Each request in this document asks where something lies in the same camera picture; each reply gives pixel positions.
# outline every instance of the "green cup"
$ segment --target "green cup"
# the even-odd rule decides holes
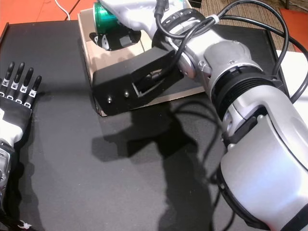
[[[108,30],[119,26],[117,18],[99,2],[93,5],[93,17],[97,34],[105,34]]]

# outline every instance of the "robotic hand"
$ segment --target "robotic hand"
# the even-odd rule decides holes
[[[144,30],[153,41],[149,51],[94,73],[93,94],[104,112],[144,105],[182,76],[198,79],[222,122],[228,152],[217,178],[230,207],[251,227],[308,229],[308,128],[292,104],[308,77],[290,100],[275,78],[283,56],[267,76],[245,45],[210,29],[235,5],[257,4],[278,17],[284,33],[246,21],[285,36],[285,50],[289,35],[279,13],[257,0],[238,0],[208,18],[182,0],[100,3],[122,25]]]
[[[31,107],[41,82],[41,76],[38,76],[33,87],[29,87],[33,75],[31,67],[21,84],[24,66],[25,63],[19,65],[16,76],[10,84],[14,69],[14,62],[11,62],[0,86],[0,216],[1,221],[9,228],[15,228],[14,230],[29,229],[30,225],[23,221],[14,222],[13,219],[4,215],[3,200],[10,171],[17,163],[14,144],[21,140],[26,130],[32,113]]]

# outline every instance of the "silver robotic arm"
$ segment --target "silver robotic arm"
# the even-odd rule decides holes
[[[151,39],[158,30],[158,2],[100,0],[120,23],[145,30]],[[182,0],[165,3],[165,25],[188,7]],[[189,18],[169,32],[180,35],[198,22]],[[180,40],[163,40],[179,49]],[[202,82],[221,119],[228,152],[220,162],[218,181],[231,208],[255,228],[308,229],[308,128],[289,98],[265,76],[244,44],[213,30],[187,42],[178,68]]]

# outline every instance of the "metal fingertip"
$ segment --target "metal fingertip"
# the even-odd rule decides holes
[[[41,81],[42,81],[42,76],[38,76],[37,79],[35,80],[34,84],[33,84],[32,90],[37,91]]]
[[[25,80],[24,80],[24,86],[27,87],[29,85],[29,82],[31,80],[31,77],[33,75],[33,68],[29,68],[27,74],[26,74],[26,77],[25,77]]]

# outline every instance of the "white label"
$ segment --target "white label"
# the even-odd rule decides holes
[[[36,90],[33,90],[33,89],[31,89],[31,91],[30,91],[30,93],[29,93],[29,96],[31,96],[31,97],[35,97],[37,95],[37,91]]]
[[[18,87],[18,83],[13,82],[11,88],[16,90]]]
[[[9,82],[10,82],[9,80],[4,79],[2,82],[2,86],[8,87]]]
[[[25,87],[24,85],[22,85],[21,88],[20,88],[20,92],[26,93],[26,91],[27,91],[27,87]]]
[[[27,107],[27,108],[30,108],[30,107],[31,107],[31,104],[25,103],[24,106]]]

